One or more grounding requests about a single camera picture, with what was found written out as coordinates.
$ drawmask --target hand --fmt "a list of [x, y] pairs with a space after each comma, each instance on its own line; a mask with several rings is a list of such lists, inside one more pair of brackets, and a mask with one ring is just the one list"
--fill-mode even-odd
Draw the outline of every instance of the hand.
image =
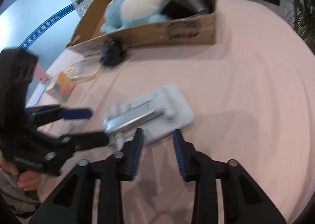
[[[0, 167], [7, 173], [17, 176], [19, 174], [15, 164], [12, 164], [5, 160], [2, 156], [0, 157]], [[19, 188], [24, 191], [32, 191], [38, 188], [42, 177], [40, 173], [34, 171], [26, 171], [19, 175], [19, 181], [17, 183]]]

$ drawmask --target blue stripe on wall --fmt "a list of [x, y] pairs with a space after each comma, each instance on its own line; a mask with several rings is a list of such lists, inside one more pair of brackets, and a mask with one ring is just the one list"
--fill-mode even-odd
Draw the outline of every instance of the blue stripe on wall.
[[58, 22], [62, 17], [71, 13], [74, 9], [74, 6], [71, 4], [60, 10], [59, 12], [55, 13], [53, 16], [43, 22], [37, 29], [35, 29], [32, 34], [29, 35], [19, 47], [27, 50], [48, 28]]

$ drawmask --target round table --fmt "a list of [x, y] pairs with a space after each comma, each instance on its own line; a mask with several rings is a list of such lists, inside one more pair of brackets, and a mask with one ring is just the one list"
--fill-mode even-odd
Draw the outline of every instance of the round table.
[[[91, 107], [85, 131], [101, 129], [102, 115], [168, 82], [176, 84], [195, 113], [186, 141], [213, 160], [238, 160], [288, 223], [315, 190], [315, 58], [293, 29], [261, 4], [218, 0], [216, 45], [130, 49], [130, 58], [89, 82], [77, 84], [65, 106]], [[48, 70], [54, 75], [82, 59], [65, 50]], [[55, 100], [44, 94], [39, 104]], [[43, 129], [63, 133], [58, 121]], [[82, 158], [105, 159], [108, 148], [76, 153], [62, 176], [38, 189], [44, 200]], [[190, 223], [194, 183], [180, 177], [171, 136], [143, 149], [139, 175], [122, 183], [125, 223]], [[219, 222], [223, 223], [220, 191]]]

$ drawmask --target pink card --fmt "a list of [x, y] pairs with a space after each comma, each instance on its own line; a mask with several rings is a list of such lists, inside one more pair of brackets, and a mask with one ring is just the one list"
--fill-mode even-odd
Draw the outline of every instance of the pink card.
[[44, 71], [39, 64], [36, 65], [34, 70], [34, 77], [40, 81], [40, 83], [44, 84], [48, 79], [48, 74]]

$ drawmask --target dark stain on box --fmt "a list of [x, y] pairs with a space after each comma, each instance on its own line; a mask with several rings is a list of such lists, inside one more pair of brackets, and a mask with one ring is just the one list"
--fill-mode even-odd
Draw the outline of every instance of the dark stain on box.
[[201, 31], [198, 21], [173, 22], [166, 27], [166, 35], [169, 40], [191, 39], [196, 37]]

